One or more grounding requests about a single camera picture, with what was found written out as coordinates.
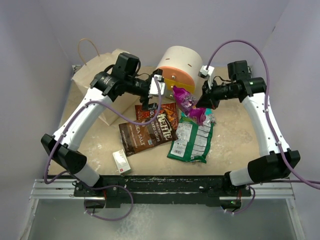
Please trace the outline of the teal snack bag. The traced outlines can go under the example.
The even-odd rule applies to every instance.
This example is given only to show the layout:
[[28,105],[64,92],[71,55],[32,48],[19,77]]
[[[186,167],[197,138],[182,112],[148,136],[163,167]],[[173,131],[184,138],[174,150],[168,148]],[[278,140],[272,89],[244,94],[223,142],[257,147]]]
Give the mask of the teal snack bag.
[[210,108],[192,108],[188,113],[181,112],[181,116],[189,118],[199,126],[216,122]]

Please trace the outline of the purple snack bag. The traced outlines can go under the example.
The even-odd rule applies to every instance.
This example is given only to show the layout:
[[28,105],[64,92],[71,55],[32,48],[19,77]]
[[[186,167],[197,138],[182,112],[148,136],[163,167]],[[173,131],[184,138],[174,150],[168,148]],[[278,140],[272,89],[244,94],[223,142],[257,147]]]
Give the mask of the purple snack bag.
[[173,96],[177,107],[193,122],[202,126],[206,120],[206,109],[197,107],[198,100],[184,88],[173,87]]

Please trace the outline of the green snack bag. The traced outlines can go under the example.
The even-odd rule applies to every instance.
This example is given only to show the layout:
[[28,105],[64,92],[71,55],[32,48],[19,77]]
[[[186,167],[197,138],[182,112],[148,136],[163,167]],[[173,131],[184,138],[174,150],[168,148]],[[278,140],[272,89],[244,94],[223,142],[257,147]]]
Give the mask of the green snack bag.
[[206,119],[198,125],[190,118],[182,116],[176,130],[177,140],[171,143],[167,157],[185,163],[206,163],[211,148],[214,123]]

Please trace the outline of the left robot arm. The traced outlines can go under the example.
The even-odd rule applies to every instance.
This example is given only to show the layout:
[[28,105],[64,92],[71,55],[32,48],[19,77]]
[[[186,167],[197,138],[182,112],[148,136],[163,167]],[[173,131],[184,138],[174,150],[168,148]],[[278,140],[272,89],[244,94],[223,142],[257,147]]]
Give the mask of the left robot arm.
[[48,179],[51,161],[56,162],[70,174],[82,182],[91,196],[98,196],[103,191],[103,177],[88,163],[87,157],[78,151],[81,142],[93,123],[105,109],[122,117],[123,115],[111,107],[111,104],[125,93],[139,96],[144,108],[149,105],[153,96],[162,98],[166,84],[161,69],[154,70],[148,79],[138,78],[141,68],[140,59],[127,52],[118,55],[116,62],[97,73],[75,111],[54,134],[44,134],[41,144],[48,154],[43,180],[45,184],[53,183],[62,176],[61,173]]

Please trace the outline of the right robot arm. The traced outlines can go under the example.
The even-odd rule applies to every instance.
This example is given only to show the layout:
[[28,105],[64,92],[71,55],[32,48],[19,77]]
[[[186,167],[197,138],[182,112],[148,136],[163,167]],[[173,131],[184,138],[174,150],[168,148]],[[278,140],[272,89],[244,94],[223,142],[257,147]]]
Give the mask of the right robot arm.
[[291,150],[278,127],[266,95],[267,85],[261,77],[252,77],[245,60],[227,65],[229,80],[217,84],[214,68],[203,65],[198,76],[205,81],[198,108],[216,109],[221,100],[238,99],[247,111],[257,137],[260,157],[250,161],[247,167],[225,174],[222,190],[228,196],[235,195],[240,186],[284,179],[301,159],[297,150]]

